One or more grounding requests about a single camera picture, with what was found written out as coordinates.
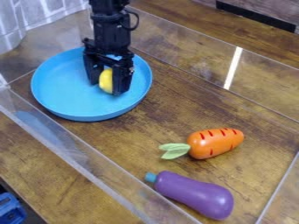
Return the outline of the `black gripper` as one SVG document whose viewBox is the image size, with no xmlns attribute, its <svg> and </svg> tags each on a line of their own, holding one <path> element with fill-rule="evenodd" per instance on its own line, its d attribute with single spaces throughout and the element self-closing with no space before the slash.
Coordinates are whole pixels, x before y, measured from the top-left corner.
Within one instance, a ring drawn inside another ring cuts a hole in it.
<svg viewBox="0 0 299 224">
<path fill-rule="evenodd" d="M 93 39 L 84 38 L 85 46 L 83 60 L 91 85 L 99 83 L 99 76 L 104 65 L 112 66 L 115 62 L 108 59 L 114 54 L 126 66 L 112 66 L 112 94 L 122 95 L 128 91 L 134 76 L 132 58 L 128 50 L 131 45 L 130 12 L 126 6 L 130 0 L 88 0 L 91 6 L 89 18 L 93 22 Z"/>
</svg>

